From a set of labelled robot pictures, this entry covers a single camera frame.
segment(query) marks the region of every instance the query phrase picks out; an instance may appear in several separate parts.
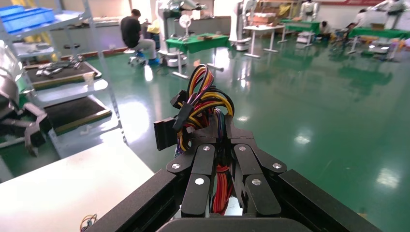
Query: black connector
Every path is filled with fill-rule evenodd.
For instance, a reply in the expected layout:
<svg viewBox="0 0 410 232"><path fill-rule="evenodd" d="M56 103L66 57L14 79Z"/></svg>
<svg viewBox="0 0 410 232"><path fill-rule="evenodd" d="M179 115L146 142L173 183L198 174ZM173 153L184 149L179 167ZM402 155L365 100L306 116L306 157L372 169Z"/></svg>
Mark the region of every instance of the black connector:
<svg viewBox="0 0 410 232"><path fill-rule="evenodd" d="M188 120L188 117L191 115L193 112L194 107L186 102L182 103L182 108L179 111L178 115L175 118L175 123L172 128L176 131L180 131L182 126L185 124L185 122Z"/></svg>
<svg viewBox="0 0 410 232"><path fill-rule="evenodd" d="M173 97L173 98L171 99L171 105L172 105L173 107L175 107L176 109L181 109L181 106L180 106L178 103L179 103L179 102L180 102L180 103L186 102L186 101L188 100L187 97L188 97L187 92L186 92L185 90L181 89L181 90L175 95L175 97Z"/></svg>
<svg viewBox="0 0 410 232"><path fill-rule="evenodd" d="M154 122L155 140L159 151L177 143L176 131L172 128L174 123L173 117Z"/></svg>

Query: black tray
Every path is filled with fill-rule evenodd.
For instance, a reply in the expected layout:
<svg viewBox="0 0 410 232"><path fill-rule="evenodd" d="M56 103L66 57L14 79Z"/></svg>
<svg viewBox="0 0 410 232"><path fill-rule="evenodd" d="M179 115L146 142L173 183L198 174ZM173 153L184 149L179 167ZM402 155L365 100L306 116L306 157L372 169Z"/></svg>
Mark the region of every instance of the black tray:
<svg viewBox="0 0 410 232"><path fill-rule="evenodd" d="M87 96L44 109L57 135L103 118L110 117L112 112L93 96Z"/></svg>
<svg viewBox="0 0 410 232"><path fill-rule="evenodd" d="M41 64L29 65L24 67L27 75L36 90L53 88L69 83L84 82L83 74L95 72L94 80L101 78L102 74L97 69L92 67L88 62L82 62L78 69L63 69L61 72L53 75L53 77L37 76L38 67Z"/></svg>

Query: blue plastic bin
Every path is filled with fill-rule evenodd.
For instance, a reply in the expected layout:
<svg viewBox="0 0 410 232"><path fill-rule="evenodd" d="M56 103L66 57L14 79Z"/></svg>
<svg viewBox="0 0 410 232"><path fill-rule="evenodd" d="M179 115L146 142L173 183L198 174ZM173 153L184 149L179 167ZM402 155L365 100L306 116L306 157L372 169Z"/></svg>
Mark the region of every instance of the blue plastic bin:
<svg viewBox="0 0 410 232"><path fill-rule="evenodd" d="M8 33L17 32L25 28L32 28L43 23L51 23L56 18L53 9L31 8L23 12L1 17L4 28Z"/></svg>
<svg viewBox="0 0 410 232"><path fill-rule="evenodd" d="M24 6L22 5L13 5L13 6L5 6L0 7L0 16L11 15L19 12L24 11Z"/></svg>

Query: bundle of wires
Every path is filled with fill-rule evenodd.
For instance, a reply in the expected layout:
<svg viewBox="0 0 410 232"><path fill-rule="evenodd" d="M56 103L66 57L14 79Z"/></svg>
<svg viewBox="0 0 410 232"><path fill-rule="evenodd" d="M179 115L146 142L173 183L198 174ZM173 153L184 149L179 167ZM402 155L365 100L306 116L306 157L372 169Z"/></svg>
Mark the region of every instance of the bundle of wires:
<svg viewBox="0 0 410 232"><path fill-rule="evenodd" d="M85 216L80 224L80 232L86 231L86 229L92 226L92 224L94 224L96 221L97 221L97 214Z"/></svg>
<svg viewBox="0 0 410 232"><path fill-rule="evenodd" d="M178 132L176 154L178 156L190 148L189 131L209 126L210 118L216 116L218 123L218 142L225 137L225 118L221 109L234 116L235 108L231 98L213 85L214 75L204 64L197 66L190 77L187 89L186 103L194 110L188 117L183 128ZM224 148L217 148L217 191L213 198L212 212L224 214L231 196L233 184L229 174L229 164L224 161Z"/></svg>

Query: man in black shirt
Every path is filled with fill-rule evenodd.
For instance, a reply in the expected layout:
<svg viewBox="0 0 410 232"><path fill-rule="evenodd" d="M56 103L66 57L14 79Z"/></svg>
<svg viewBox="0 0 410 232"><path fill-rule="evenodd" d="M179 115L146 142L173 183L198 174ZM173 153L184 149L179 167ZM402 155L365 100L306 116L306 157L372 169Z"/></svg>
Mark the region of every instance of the man in black shirt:
<svg viewBox="0 0 410 232"><path fill-rule="evenodd" d="M131 11L131 16L121 20L121 34L125 45L134 50L144 49L149 59L149 64L157 64L158 59L155 54L155 42L153 40L140 38L141 24L138 21L141 12L137 9Z"/></svg>

